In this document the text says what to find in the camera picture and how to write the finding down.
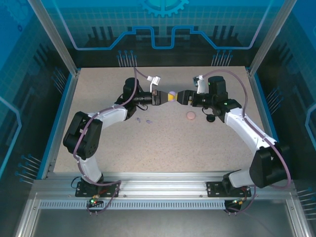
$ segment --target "glass wall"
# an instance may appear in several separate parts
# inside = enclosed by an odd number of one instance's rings
[[[0,3],[0,236],[8,237],[19,223],[69,72],[28,2]]]
[[[258,70],[298,189],[316,182],[316,2],[298,0]]]
[[[77,67],[249,66],[283,0],[44,0]]]

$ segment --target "yellow object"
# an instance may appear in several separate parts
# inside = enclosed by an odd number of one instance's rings
[[[174,100],[174,95],[168,93],[168,101]]]

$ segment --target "vent slot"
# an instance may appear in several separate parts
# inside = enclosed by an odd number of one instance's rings
[[[102,209],[105,203],[91,208]],[[42,200],[40,209],[86,209],[87,200]],[[113,200],[109,210],[208,210],[225,209],[223,200]]]

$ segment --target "blue trim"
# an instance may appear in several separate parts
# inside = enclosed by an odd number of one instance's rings
[[[10,104],[9,102],[7,102],[7,101],[6,101],[4,98],[2,98],[1,96],[0,96],[0,102],[4,103],[5,106],[7,106],[12,112],[15,113],[15,115],[16,115],[16,120],[18,121],[18,127],[17,127],[17,129],[16,129],[16,131],[15,131],[15,133],[14,133],[14,136],[13,136],[13,138],[12,138],[12,141],[11,141],[11,144],[10,144],[10,146],[9,146],[9,149],[8,149],[8,151],[6,152],[6,155],[5,155],[5,157],[4,157],[4,160],[3,160],[2,165],[1,165],[1,167],[0,167],[0,179],[1,179],[1,177],[2,177],[2,175],[3,175],[3,172],[4,172],[4,169],[5,169],[5,167],[6,167],[7,163],[8,163],[8,160],[9,160],[9,158],[10,158],[10,155],[11,155],[11,153],[12,153],[13,147],[14,147],[14,145],[15,145],[15,143],[16,143],[16,140],[17,140],[17,138],[18,138],[18,136],[19,136],[19,133],[20,133],[20,131],[21,131],[21,128],[22,128],[22,121],[21,121],[20,112],[19,112],[12,104]]]
[[[265,109],[265,112],[266,112],[266,115],[267,115],[267,118],[268,118],[268,123],[269,123],[270,129],[271,129],[271,132],[272,132],[272,136],[273,136],[274,139],[276,139],[278,141],[277,131],[276,131],[276,128],[275,128],[275,126],[273,124],[272,117],[271,117],[271,114],[270,114],[270,111],[269,111],[269,107],[268,107],[265,95],[263,93],[263,89],[261,87],[261,84],[260,84],[259,77],[258,77],[257,73],[255,73],[254,78],[255,78],[256,84],[258,86],[258,90],[259,90],[260,98],[262,100],[263,108]]]
[[[314,146],[314,149],[316,150],[316,140],[315,137],[313,136],[312,130],[310,128],[310,119],[311,119],[311,113],[316,110],[316,103],[314,103],[312,106],[309,107],[309,109],[307,110],[307,114],[306,114],[306,120],[305,120],[305,128],[308,132],[308,135],[311,139],[311,142]]]
[[[70,82],[72,80],[73,80],[73,77],[72,77],[71,74],[69,74],[68,80],[67,80],[67,83],[66,83],[66,86],[65,86],[65,89],[64,89],[64,93],[63,93],[63,96],[61,97],[61,101],[60,101],[60,104],[59,104],[59,107],[58,107],[58,110],[57,110],[55,121],[54,121],[53,127],[52,127],[51,132],[50,132],[50,136],[49,136],[49,139],[48,139],[48,142],[47,142],[47,146],[46,146],[46,149],[45,149],[45,152],[44,152],[44,155],[43,155],[43,159],[41,161],[41,164],[40,164],[40,167],[39,167],[39,172],[38,172],[38,175],[37,175],[36,179],[41,179],[41,177],[42,177],[42,175],[44,173],[45,166],[46,166],[46,163],[47,163],[47,160],[48,160],[48,154],[49,154],[49,151],[50,151],[50,148],[51,148],[51,145],[52,145],[52,142],[53,142],[56,130],[57,130],[57,125],[58,125],[58,122],[59,122],[59,119],[60,119],[61,111],[63,110],[64,104],[65,104],[65,100],[66,100],[66,96],[67,96],[67,93],[68,93],[68,90],[69,90]]]
[[[251,49],[252,46],[254,45],[255,43],[255,40],[257,39],[257,36],[261,30],[261,27],[269,13],[269,10],[273,4],[274,0],[270,0],[270,3],[269,5],[267,6],[267,9],[260,21],[260,24],[254,34],[254,37],[250,43],[249,46],[246,46],[246,47],[239,47],[239,46],[216,46],[215,43],[206,35],[206,33],[204,31],[196,31],[194,30],[194,26],[192,25],[181,25],[181,26],[174,26],[172,28],[172,31],[171,31],[171,45],[170,46],[156,46],[156,43],[155,43],[155,32],[154,32],[154,29],[152,26],[132,26],[132,31],[128,31],[128,32],[123,32],[111,45],[110,47],[90,47],[90,48],[81,48],[81,47],[78,47],[75,43],[75,40],[74,38],[72,37],[71,33],[70,33],[70,30],[66,24],[66,21],[64,19],[64,17],[62,16],[61,12],[60,12],[60,9],[59,7],[57,6],[57,3],[56,3],[56,0],[53,0],[53,4],[55,5],[55,8],[56,8],[56,11],[57,11],[57,14],[59,15],[64,27],[65,27],[65,30],[69,36],[69,39],[72,43],[72,45],[74,46],[74,48],[76,50],[79,50],[79,51],[90,51],[90,50],[112,50],[119,42],[120,40],[124,37],[124,36],[127,36],[127,35],[136,35],[136,30],[150,30],[151,32],[151,41],[152,41],[152,47],[153,49],[173,49],[174,48],[174,45],[175,45],[175,32],[177,29],[189,29],[190,30],[190,34],[193,34],[193,35],[201,35],[214,49],[243,49],[243,50],[248,50],[248,49]]]

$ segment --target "pink disc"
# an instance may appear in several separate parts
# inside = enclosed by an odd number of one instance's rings
[[[192,111],[187,112],[187,118],[189,120],[194,120],[196,118],[196,114]]]

